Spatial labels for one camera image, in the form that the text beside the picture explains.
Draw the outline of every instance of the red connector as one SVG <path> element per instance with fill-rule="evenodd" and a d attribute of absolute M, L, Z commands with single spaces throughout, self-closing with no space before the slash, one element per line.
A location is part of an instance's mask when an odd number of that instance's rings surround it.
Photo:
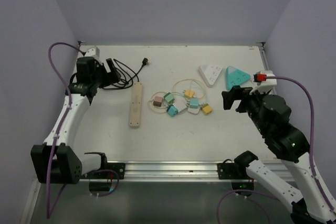
<path fill-rule="evenodd" d="M 262 73 L 258 73 L 254 75 L 254 81 L 255 82 L 262 82 L 262 81 L 266 81 L 266 74 L 262 74 Z"/>

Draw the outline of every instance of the teal triangular device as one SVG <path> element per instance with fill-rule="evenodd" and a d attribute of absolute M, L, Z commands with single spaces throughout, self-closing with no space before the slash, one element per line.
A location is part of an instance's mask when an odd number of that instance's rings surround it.
<path fill-rule="evenodd" d="M 251 76 L 235 67 L 228 66 L 226 68 L 226 89 L 231 90 L 235 85 L 241 85 L 249 81 Z"/>

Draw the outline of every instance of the green cube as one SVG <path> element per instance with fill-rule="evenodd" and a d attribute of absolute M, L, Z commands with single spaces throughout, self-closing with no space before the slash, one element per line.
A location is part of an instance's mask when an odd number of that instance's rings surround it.
<path fill-rule="evenodd" d="M 168 104 L 172 104 L 175 101 L 174 96 L 171 93 L 167 93 L 163 99 L 166 101 Z"/>

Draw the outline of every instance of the small box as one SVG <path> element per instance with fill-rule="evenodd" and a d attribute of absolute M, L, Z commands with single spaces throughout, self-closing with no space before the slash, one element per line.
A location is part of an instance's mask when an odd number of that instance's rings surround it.
<path fill-rule="evenodd" d="M 153 101 L 153 105 L 156 107 L 161 107 L 163 103 L 163 97 L 155 97 Z"/>
<path fill-rule="evenodd" d="M 195 94 L 195 91 L 192 91 L 190 89 L 187 89 L 184 91 L 184 97 L 187 97 L 188 99 L 191 99 Z"/>
<path fill-rule="evenodd" d="M 169 107 L 167 108 L 167 112 L 170 116 L 176 116 L 178 113 L 178 110 L 175 106 L 169 105 Z"/>
<path fill-rule="evenodd" d="M 163 99 L 168 103 L 168 104 L 172 104 L 175 101 L 174 96 L 171 93 L 167 93 Z"/>
<path fill-rule="evenodd" d="M 186 111 L 188 109 L 188 107 L 184 104 L 184 102 L 180 101 L 180 100 L 176 100 L 173 103 L 173 106 L 175 108 L 177 108 L 177 111 L 179 114 L 182 114 L 184 111 Z"/>
<path fill-rule="evenodd" d="M 188 108 L 188 111 L 189 111 L 189 113 L 191 113 L 191 114 L 197 115 L 197 114 L 199 113 L 199 110 L 200 110 L 200 109 L 201 109 L 200 107 L 197 107 L 197 108 L 189 107 L 189 108 Z"/>
<path fill-rule="evenodd" d="M 209 104 L 205 103 L 203 106 L 202 106 L 202 111 L 205 115 L 208 115 L 212 112 L 212 108 Z"/>
<path fill-rule="evenodd" d="M 191 98 L 189 107 L 193 108 L 193 109 L 197 109 L 198 108 L 198 99 L 197 98 Z"/>

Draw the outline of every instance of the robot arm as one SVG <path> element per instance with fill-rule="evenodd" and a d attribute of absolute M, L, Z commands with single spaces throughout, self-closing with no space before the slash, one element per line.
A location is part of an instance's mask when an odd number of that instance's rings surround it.
<path fill-rule="evenodd" d="M 274 76 L 271 72 L 264 74 Z M 309 143 L 304 134 L 289 123 L 291 109 L 285 100 L 268 94 L 276 85 L 274 79 L 270 81 L 261 82 L 254 89 L 234 86 L 229 92 L 222 92 L 224 110 L 230 109 L 235 100 L 241 100 L 236 111 L 248 113 L 265 144 L 288 168 L 299 190 L 266 168 L 251 152 L 239 155 L 235 163 L 240 171 L 258 180 L 285 205 L 294 223 L 332 223 L 336 220 L 333 211 L 336 202 L 315 166 L 322 191 L 332 207 L 326 202 L 310 169 Z"/>
<path fill-rule="evenodd" d="M 99 60 L 99 49 L 90 48 L 84 57 L 76 62 L 76 83 L 70 83 L 72 103 L 65 117 L 55 145 L 56 158 L 52 160 L 50 182 L 52 184 L 76 184 L 82 174 L 93 170 L 104 169 L 107 158 L 104 153 L 85 153 L 78 157 L 72 150 L 80 122 L 92 103 L 98 88 L 103 88 L 120 80 L 112 60 L 107 59 L 110 72 Z M 42 145 L 34 145 L 30 155 L 33 160 L 37 178 L 40 183 L 46 183 L 48 159 L 52 143 L 65 111 L 69 106 L 69 95 L 66 93 L 63 109 L 58 117 L 51 133 Z"/>

